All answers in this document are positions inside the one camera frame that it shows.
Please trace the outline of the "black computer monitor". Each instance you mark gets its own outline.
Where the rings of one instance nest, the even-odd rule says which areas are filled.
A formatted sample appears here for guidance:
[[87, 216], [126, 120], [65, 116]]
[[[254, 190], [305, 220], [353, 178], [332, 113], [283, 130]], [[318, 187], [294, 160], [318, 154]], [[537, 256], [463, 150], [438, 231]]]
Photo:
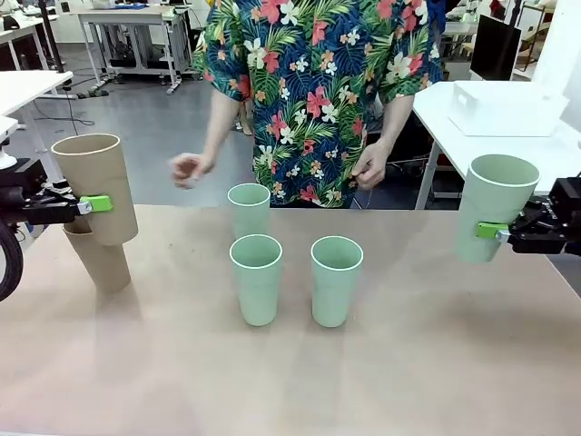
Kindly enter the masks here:
[[509, 81], [515, 68], [521, 30], [496, 18], [482, 15], [469, 71], [486, 81]]

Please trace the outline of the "person's left hand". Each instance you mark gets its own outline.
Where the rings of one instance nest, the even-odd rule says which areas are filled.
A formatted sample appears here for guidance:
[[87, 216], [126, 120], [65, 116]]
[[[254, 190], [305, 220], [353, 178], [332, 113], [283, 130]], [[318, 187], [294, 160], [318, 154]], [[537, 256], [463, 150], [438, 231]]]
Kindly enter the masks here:
[[362, 151], [351, 172], [360, 189], [370, 190], [384, 179], [391, 149], [392, 145], [381, 139]]

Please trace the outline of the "light green plastic cup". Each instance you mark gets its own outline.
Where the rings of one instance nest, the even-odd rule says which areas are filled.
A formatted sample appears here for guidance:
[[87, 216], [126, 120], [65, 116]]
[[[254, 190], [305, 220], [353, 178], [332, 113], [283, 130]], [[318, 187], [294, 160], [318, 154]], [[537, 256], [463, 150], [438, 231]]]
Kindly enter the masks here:
[[249, 325], [271, 323], [278, 311], [283, 250], [266, 234], [249, 234], [230, 248], [241, 315]]
[[540, 179], [530, 162], [505, 154], [486, 154], [468, 168], [461, 202], [457, 255], [462, 261], [491, 261], [500, 242], [476, 236], [478, 223], [511, 224], [532, 196]]
[[257, 183], [241, 183], [227, 192], [227, 198], [236, 239], [269, 233], [271, 192], [267, 187]]
[[346, 321], [363, 259], [359, 244], [344, 236], [325, 236], [312, 244], [311, 313], [320, 326], [335, 328]]

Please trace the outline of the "black stand pole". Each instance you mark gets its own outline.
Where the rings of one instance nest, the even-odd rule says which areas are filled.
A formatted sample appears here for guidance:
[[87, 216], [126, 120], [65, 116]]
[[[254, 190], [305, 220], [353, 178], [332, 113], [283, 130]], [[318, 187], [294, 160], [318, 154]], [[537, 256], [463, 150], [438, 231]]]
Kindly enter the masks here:
[[45, 30], [45, 39], [46, 39], [47, 43], [49, 44], [50, 51], [52, 53], [52, 58], [54, 60], [54, 64], [56, 66], [56, 69], [59, 73], [62, 74], [64, 72], [64, 66], [63, 66], [61, 57], [58, 53], [56, 42], [54, 40], [54, 34], [53, 34], [53, 30], [52, 30], [50, 20], [49, 20], [49, 14], [47, 11], [46, 1], [45, 0], [37, 0], [37, 3], [38, 3], [38, 7], [41, 11], [41, 17], [43, 19], [43, 26], [44, 26], [44, 30]]

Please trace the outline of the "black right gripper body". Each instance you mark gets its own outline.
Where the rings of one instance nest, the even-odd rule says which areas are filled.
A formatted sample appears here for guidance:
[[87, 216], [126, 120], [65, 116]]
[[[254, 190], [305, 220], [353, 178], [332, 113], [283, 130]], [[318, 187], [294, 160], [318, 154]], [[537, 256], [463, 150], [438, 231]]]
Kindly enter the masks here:
[[556, 229], [552, 231], [560, 242], [552, 242], [549, 254], [581, 255], [581, 174], [557, 178], [548, 195]]

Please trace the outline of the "person's left forearm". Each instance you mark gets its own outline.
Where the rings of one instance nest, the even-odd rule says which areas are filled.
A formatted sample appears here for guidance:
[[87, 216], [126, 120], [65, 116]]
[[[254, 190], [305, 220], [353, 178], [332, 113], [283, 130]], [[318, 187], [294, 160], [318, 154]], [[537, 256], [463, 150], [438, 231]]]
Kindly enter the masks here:
[[378, 143], [390, 155], [412, 112], [415, 95], [398, 96], [383, 105], [383, 125]]

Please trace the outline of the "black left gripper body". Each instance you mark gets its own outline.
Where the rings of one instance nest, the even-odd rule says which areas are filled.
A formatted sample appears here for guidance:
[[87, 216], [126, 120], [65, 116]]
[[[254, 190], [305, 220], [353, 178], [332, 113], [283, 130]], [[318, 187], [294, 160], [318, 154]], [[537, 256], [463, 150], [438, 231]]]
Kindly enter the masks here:
[[0, 219], [25, 221], [22, 210], [46, 182], [46, 172], [38, 159], [17, 159], [11, 167], [0, 169]]

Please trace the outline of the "white side table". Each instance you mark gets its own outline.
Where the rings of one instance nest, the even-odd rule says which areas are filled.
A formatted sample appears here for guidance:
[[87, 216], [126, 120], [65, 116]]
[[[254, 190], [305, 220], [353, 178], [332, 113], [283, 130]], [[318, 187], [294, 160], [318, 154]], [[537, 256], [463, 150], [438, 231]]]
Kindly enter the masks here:
[[74, 77], [67, 71], [0, 71], [0, 116], [8, 116]]

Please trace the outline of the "person's right hand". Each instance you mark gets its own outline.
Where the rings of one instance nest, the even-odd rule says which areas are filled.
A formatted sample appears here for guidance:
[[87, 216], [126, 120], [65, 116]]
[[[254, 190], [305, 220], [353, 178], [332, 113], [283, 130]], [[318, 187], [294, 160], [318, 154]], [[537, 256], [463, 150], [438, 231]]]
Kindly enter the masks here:
[[180, 189], [191, 189], [192, 182], [210, 173], [215, 163], [215, 157], [209, 154], [179, 154], [171, 160], [173, 184]]

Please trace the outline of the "person's right forearm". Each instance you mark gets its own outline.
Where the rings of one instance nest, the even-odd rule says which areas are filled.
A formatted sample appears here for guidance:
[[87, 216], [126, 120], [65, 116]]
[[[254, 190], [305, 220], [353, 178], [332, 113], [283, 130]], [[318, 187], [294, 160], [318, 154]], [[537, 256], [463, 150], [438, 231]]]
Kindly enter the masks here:
[[214, 164], [239, 112], [240, 102], [213, 89], [209, 123], [203, 149], [207, 162]]

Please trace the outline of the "brown plastic cup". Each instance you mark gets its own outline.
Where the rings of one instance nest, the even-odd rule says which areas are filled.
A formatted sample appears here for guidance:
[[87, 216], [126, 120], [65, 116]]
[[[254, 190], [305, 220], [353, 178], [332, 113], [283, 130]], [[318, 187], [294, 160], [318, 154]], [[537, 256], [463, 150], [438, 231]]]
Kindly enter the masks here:
[[98, 291], [119, 292], [131, 282], [121, 244], [103, 245], [92, 232], [72, 223], [65, 224], [63, 231]]
[[75, 196], [109, 198], [109, 210], [85, 216], [96, 241], [102, 245], [131, 241], [138, 224], [121, 139], [113, 134], [72, 136], [53, 144], [51, 153]]

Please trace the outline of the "white plastic basket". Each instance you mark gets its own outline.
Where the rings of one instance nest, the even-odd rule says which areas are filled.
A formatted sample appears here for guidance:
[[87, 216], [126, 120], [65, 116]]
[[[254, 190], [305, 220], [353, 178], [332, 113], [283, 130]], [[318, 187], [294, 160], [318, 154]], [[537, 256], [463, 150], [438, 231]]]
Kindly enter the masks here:
[[448, 119], [474, 137], [548, 137], [569, 100], [533, 82], [456, 81]]

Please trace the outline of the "person in floral shirt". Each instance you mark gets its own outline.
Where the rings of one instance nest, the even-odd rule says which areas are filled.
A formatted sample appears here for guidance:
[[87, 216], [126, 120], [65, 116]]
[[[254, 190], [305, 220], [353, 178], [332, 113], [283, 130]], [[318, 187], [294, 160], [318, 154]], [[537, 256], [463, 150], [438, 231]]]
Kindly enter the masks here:
[[213, 89], [252, 105], [274, 207], [349, 207], [383, 105], [442, 77], [428, 0], [215, 0], [200, 48]]

